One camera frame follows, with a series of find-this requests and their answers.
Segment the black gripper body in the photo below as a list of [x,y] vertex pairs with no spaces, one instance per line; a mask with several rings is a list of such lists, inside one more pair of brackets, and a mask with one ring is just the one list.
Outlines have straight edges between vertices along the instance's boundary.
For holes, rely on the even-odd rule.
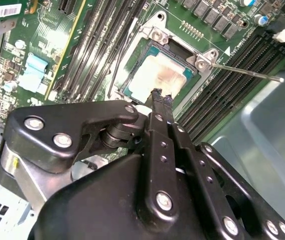
[[179,217],[165,232],[144,225],[137,212],[143,156],[125,156],[56,192],[35,223],[38,240],[203,240],[184,173],[177,172]]

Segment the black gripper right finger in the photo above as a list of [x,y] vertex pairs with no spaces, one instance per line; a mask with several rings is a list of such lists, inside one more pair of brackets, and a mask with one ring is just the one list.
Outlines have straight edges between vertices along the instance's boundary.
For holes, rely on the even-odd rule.
[[194,207],[207,240],[285,240],[285,220],[208,143],[194,145],[174,122],[173,99],[164,97],[178,165],[186,173]]

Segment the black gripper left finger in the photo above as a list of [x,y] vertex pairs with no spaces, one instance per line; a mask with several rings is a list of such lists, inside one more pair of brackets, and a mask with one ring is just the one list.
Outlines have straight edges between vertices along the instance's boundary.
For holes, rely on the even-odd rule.
[[143,156],[137,214],[145,226],[179,218],[176,152],[164,97],[144,115],[124,100],[22,107],[6,123],[6,169],[38,216],[56,192],[122,157]]

